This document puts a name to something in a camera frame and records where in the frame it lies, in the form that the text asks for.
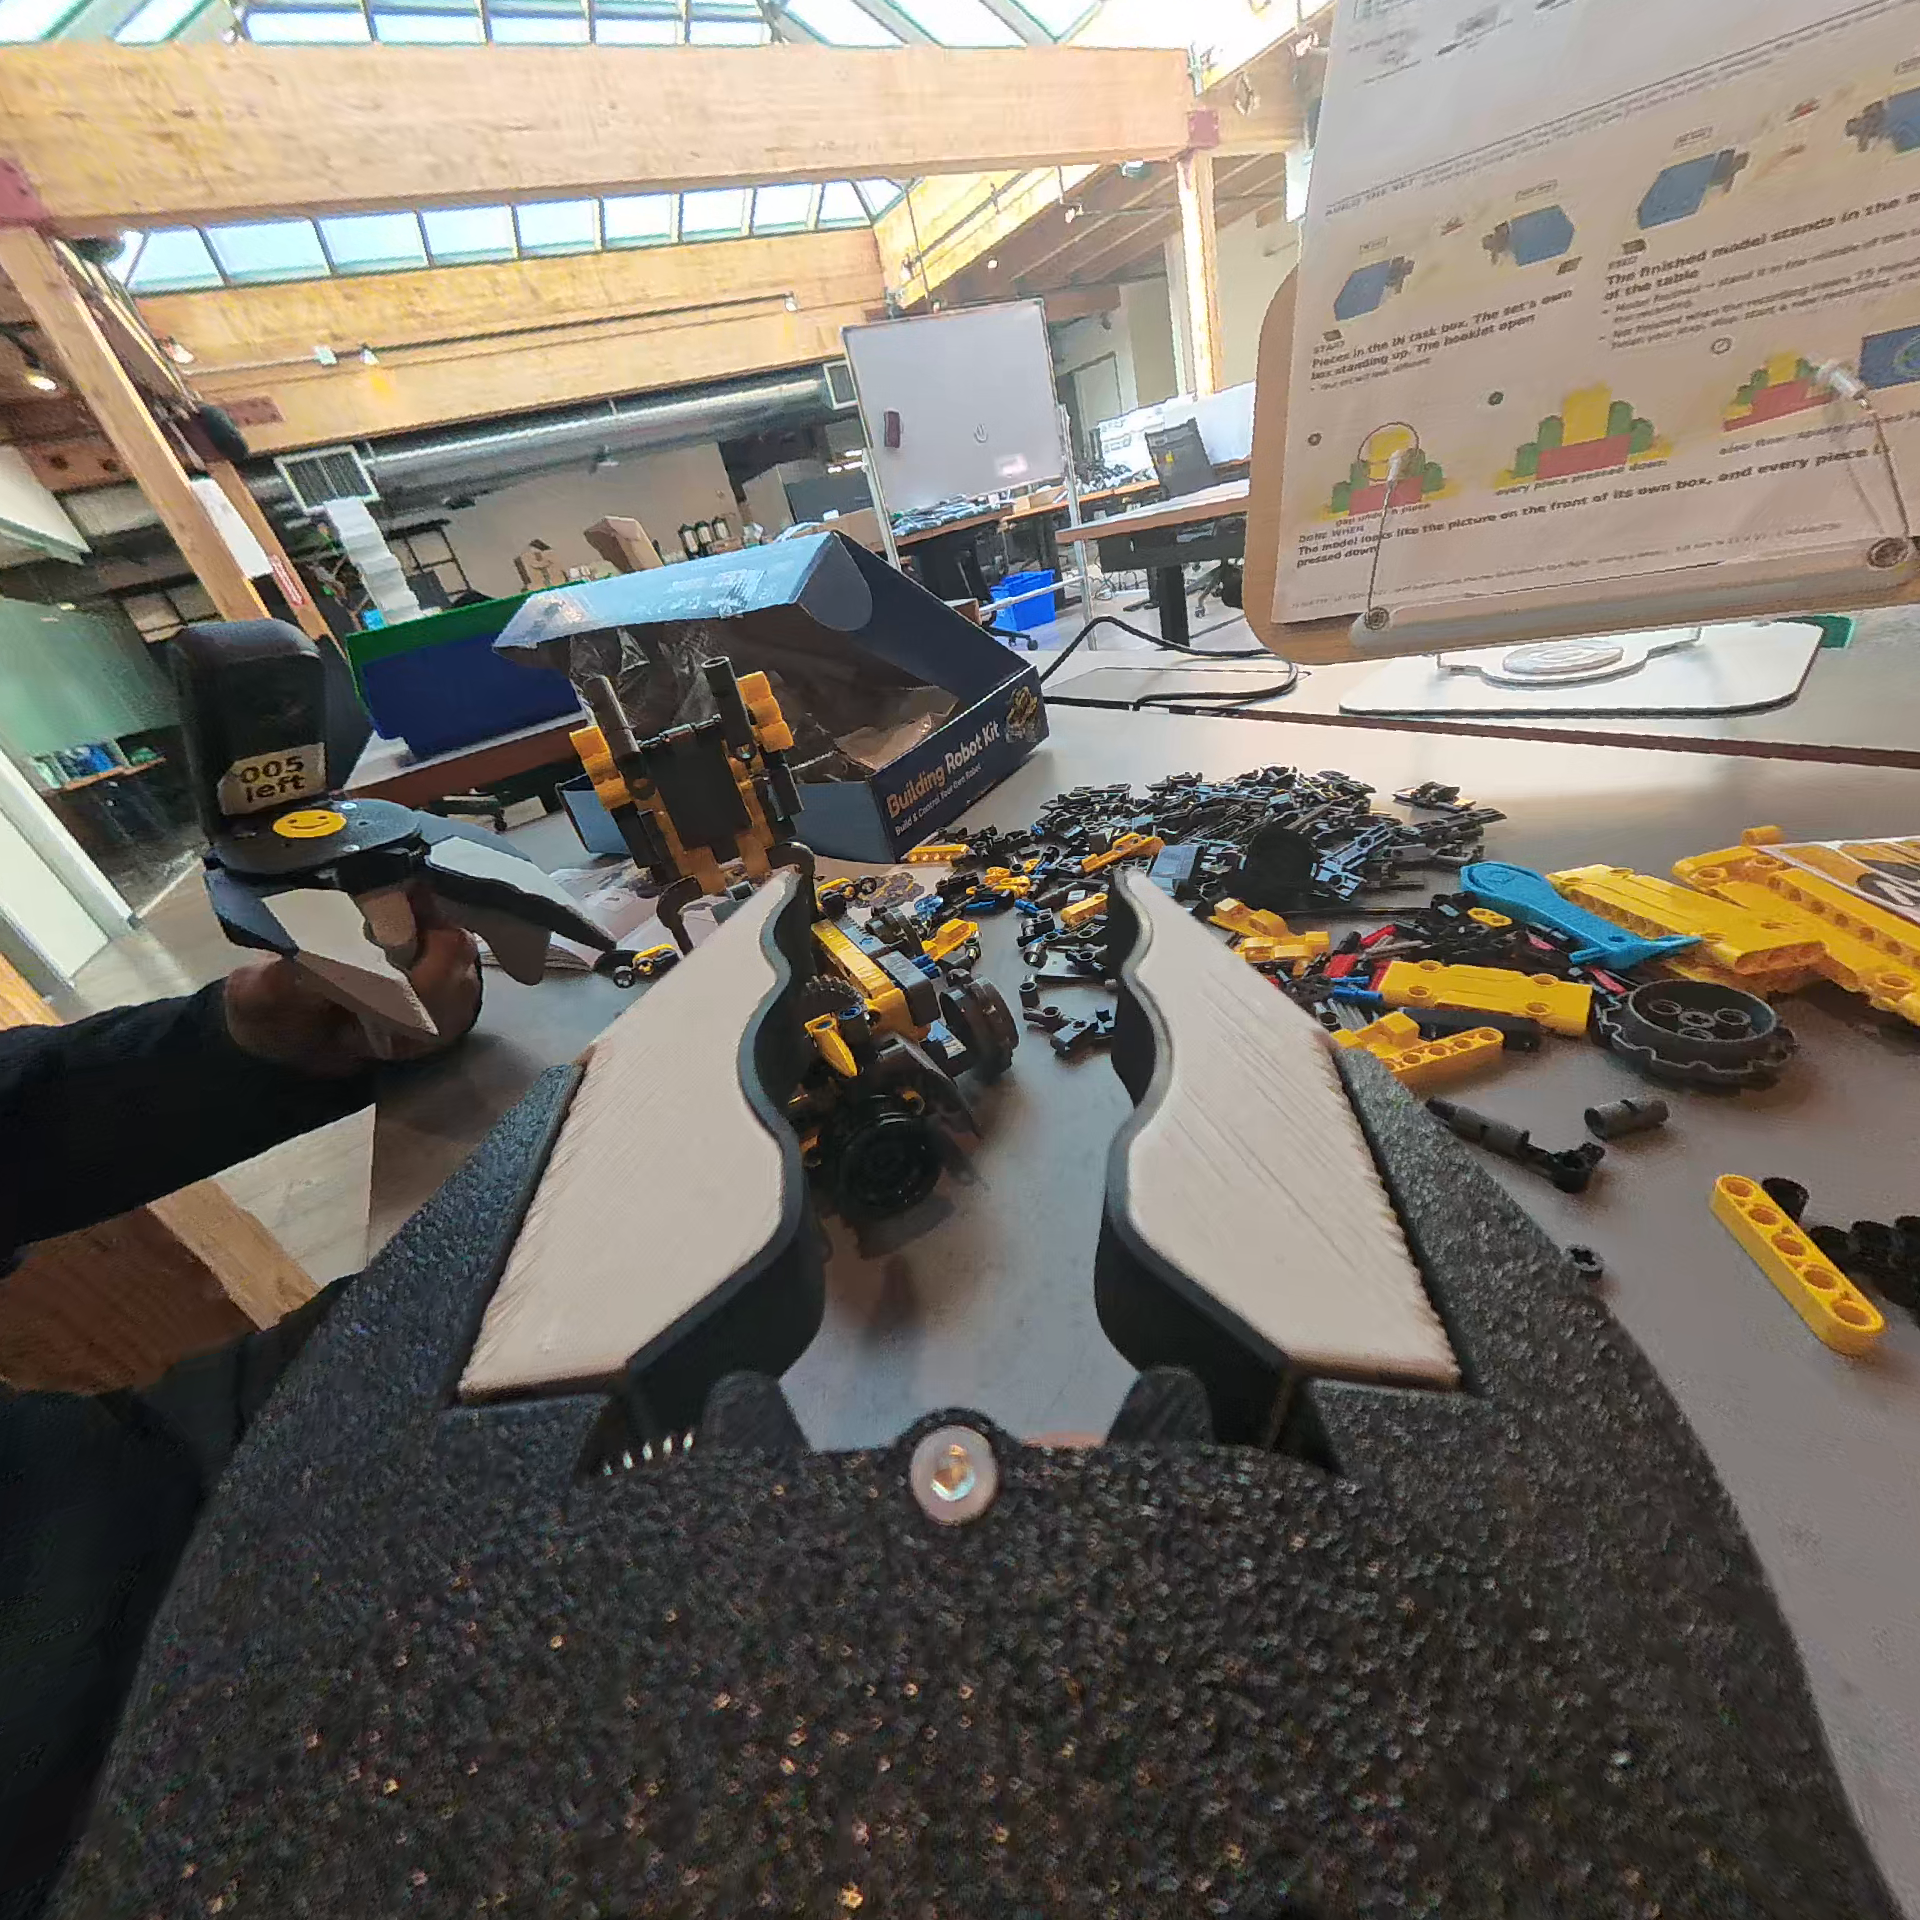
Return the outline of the white sign base plate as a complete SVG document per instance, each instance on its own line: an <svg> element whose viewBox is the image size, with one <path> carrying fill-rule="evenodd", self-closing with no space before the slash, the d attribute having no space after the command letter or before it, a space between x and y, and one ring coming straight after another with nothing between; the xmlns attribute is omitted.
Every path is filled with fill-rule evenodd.
<svg viewBox="0 0 1920 1920"><path fill-rule="evenodd" d="M1345 691L1336 708L1557 722L1763 713L1795 703L1825 638L1819 618L1783 618L1406 656Z"/></svg>

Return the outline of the wooden support post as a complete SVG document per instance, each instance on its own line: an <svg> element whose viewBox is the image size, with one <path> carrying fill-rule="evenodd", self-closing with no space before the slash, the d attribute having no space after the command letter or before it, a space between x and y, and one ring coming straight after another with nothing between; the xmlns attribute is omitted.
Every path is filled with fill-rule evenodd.
<svg viewBox="0 0 1920 1920"><path fill-rule="evenodd" d="M144 1385L313 1300L322 1282L229 1198L223 1172L41 1241L5 1270L5 1383Z"/></svg>

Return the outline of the person's left hand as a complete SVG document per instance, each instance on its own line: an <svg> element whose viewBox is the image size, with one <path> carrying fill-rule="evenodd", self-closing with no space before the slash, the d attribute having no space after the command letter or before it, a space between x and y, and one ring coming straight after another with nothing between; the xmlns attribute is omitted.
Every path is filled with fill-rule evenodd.
<svg viewBox="0 0 1920 1920"><path fill-rule="evenodd" d="M226 976L226 1031L250 1058L313 1078L432 1062L463 1044L485 1004L473 935L455 926L427 929L407 976L433 1024L430 1034L355 1016L280 959L246 963Z"/></svg>

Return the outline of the short yellow beam brick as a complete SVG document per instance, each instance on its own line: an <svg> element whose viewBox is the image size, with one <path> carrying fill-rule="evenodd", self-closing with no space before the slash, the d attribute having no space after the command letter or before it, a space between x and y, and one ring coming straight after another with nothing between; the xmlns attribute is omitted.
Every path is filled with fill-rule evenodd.
<svg viewBox="0 0 1920 1920"><path fill-rule="evenodd" d="M1711 1185L1710 1210L1745 1259L1829 1351L1858 1360L1881 1344L1886 1336L1881 1310L1845 1278L1760 1183L1737 1172L1719 1175Z"/></svg>

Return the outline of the black tyre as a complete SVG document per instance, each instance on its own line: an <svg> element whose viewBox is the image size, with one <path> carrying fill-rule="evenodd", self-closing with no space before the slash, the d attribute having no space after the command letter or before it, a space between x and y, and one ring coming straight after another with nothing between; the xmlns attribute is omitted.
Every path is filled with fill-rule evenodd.
<svg viewBox="0 0 1920 1920"><path fill-rule="evenodd" d="M1305 833L1269 823L1249 838L1232 879L1232 896L1281 916L1330 912L1336 892L1318 879L1318 857Z"/></svg>

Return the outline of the instruction sign board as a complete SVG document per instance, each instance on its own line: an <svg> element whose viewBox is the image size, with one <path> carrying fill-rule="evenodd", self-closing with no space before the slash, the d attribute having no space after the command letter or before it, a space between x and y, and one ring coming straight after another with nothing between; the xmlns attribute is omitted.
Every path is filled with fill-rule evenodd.
<svg viewBox="0 0 1920 1920"><path fill-rule="evenodd" d="M1255 635L1915 606L1915 89L1915 2L1335 4Z"/></svg>

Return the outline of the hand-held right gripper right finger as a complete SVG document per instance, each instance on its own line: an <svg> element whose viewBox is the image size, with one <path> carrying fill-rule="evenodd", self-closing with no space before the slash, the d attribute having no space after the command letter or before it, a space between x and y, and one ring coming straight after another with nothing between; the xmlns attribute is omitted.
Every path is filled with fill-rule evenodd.
<svg viewBox="0 0 1920 1920"><path fill-rule="evenodd" d="M1462 1367L1323 1031L1159 886L1110 882L1094 1316L1202 1435L1271 1449L1310 1385L1454 1396Z"/></svg>

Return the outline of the yellow toy brick vehicle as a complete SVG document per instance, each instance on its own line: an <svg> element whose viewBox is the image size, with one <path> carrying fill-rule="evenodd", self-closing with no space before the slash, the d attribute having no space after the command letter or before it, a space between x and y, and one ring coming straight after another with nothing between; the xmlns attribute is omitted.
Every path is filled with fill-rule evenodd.
<svg viewBox="0 0 1920 1920"><path fill-rule="evenodd" d="M784 1114L806 1172L848 1224L926 1203L962 1137L975 1137L963 1078L1009 1070L1017 1023L970 971L975 926L949 920L931 935L853 920L856 887L819 882L800 841L793 732L765 674L741 680L726 658L702 660L711 713L640 737L608 676L579 694L591 726L570 735L594 795L640 874L655 886L665 943L614 951L618 986L658 976L693 951L687 912L744 905L779 872L802 880L806 963L793 1024L808 1063Z"/></svg>

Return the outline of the dark grey toothed wheel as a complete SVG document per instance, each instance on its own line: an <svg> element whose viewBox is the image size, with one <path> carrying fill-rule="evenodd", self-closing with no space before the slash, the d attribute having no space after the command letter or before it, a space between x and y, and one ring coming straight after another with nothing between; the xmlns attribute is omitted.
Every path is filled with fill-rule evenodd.
<svg viewBox="0 0 1920 1920"><path fill-rule="evenodd" d="M1715 1095L1774 1089L1795 1056L1766 1000L1689 979L1595 998L1591 1039L1650 1084Z"/></svg>

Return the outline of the clear plastic bag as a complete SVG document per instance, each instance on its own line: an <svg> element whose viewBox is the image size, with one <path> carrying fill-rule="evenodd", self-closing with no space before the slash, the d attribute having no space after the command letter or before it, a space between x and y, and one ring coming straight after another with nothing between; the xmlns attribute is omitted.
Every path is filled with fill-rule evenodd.
<svg viewBox="0 0 1920 1920"><path fill-rule="evenodd" d="M629 624L582 634L555 647L576 689L608 680L629 729L655 737L717 716L706 663L725 658L735 681L763 674L793 735L790 761L802 782L866 779L962 703L854 647L846 634L811 623L738 620Z"/></svg>

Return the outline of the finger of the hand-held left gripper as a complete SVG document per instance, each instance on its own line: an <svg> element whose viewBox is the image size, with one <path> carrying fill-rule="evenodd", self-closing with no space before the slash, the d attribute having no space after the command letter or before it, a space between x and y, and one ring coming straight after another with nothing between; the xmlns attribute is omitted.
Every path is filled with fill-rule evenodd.
<svg viewBox="0 0 1920 1920"><path fill-rule="evenodd" d="M491 963L519 986L539 986L549 971L558 907L542 896L502 896L473 904L473 935Z"/></svg>
<svg viewBox="0 0 1920 1920"><path fill-rule="evenodd" d="M262 904L293 945L307 983L382 1042L433 1041L441 1031L407 969L373 938L360 905L343 892L296 887Z"/></svg>

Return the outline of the white rolling whiteboard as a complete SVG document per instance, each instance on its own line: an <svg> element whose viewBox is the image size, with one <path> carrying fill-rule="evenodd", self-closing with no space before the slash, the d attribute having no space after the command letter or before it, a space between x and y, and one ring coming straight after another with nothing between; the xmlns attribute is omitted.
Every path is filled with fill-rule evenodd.
<svg viewBox="0 0 1920 1920"><path fill-rule="evenodd" d="M1065 480L1039 300L846 328L842 358L889 518Z"/></svg>

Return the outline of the pile of loose brick pieces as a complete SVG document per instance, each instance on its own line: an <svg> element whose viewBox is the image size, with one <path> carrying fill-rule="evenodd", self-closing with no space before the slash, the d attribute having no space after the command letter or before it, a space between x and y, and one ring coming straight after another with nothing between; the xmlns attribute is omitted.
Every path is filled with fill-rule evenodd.
<svg viewBox="0 0 1920 1920"><path fill-rule="evenodd" d="M1650 1091L1587 1107L1581 1139L1565 1145L1459 1103L1455 1089L1549 1041L1593 1044L1622 1065L1591 1036L1595 998L1706 982L1768 1002L1789 1027L1789 1000L1831 991L1915 1036L1915 926L1763 854L1789 841L1776 828L1686 855L1669 874L1617 863L1530 868L1622 929L1698 938L1690 951L1609 975L1574 968L1562 940L1459 896L1457 868L1491 859L1483 839L1499 823L1499 812L1470 806L1454 784L1406 786L1377 809L1375 791L1347 776L1269 764L1223 782L1184 772L1147 786L1078 784L1030 826L963 828L903 863L942 874L912 905L921 938L943 921L1017 915L1030 975L1019 998L1056 1052L1104 1042L1112 1016L1072 1020L1043 1006L1047 966L1062 986L1109 979L1099 948L1109 890L1120 874L1138 874L1219 935L1338 1054L1385 1068L1455 1140L1565 1195L1593 1185L1606 1145L1665 1128L1669 1107L1655 1095L1664 1087L1638 1078ZM1336 892L1330 912L1281 916L1232 896L1240 855L1264 826L1312 839L1318 879Z"/></svg>

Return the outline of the yellow printed sticker sheet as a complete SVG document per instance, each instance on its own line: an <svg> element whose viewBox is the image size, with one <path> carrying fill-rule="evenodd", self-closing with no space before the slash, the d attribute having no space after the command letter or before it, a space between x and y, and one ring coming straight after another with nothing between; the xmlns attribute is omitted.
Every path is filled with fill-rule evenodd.
<svg viewBox="0 0 1920 1920"><path fill-rule="evenodd" d="M1917 926L1917 838L1786 841L1763 848L1784 866L1814 876L1853 900Z"/></svg>

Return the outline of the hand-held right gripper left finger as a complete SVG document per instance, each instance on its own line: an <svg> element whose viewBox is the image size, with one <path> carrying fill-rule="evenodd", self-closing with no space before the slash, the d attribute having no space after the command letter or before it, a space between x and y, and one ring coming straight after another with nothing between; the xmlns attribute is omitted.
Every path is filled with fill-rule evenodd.
<svg viewBox="0 0 1920 1920"><path fill-rule="evenodd" d="M466 1409L603 1390L635 1442L824 1322L824 1238L784 1114L811 890L782 872L587 1049L456 1383Z"/></svg>

